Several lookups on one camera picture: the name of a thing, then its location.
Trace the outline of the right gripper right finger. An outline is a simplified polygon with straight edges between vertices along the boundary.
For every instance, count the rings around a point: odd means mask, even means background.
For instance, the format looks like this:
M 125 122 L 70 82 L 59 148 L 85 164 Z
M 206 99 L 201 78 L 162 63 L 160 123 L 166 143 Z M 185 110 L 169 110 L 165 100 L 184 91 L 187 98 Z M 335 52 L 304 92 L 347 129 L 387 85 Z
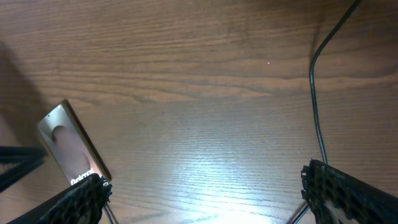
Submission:
M 317 224 L 397 224 L 397 197 L 321 161 L 301 171 L 302 198 Z

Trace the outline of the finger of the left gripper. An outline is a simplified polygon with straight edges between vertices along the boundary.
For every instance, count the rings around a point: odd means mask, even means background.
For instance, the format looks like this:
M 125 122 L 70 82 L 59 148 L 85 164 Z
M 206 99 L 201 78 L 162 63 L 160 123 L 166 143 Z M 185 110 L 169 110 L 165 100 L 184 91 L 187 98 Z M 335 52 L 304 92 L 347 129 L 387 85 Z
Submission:
M 1 192 L 41 166 L 46 155 L 42 148 L 1 146 Z

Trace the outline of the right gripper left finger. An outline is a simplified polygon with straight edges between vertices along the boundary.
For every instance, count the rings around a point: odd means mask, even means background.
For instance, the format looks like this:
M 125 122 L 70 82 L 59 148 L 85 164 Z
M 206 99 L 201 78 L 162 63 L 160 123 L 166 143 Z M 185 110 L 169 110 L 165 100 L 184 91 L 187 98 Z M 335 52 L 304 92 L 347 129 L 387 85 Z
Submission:
M 111 189 L 104 177 L 91 174 L 10 224 L 98 224 Z

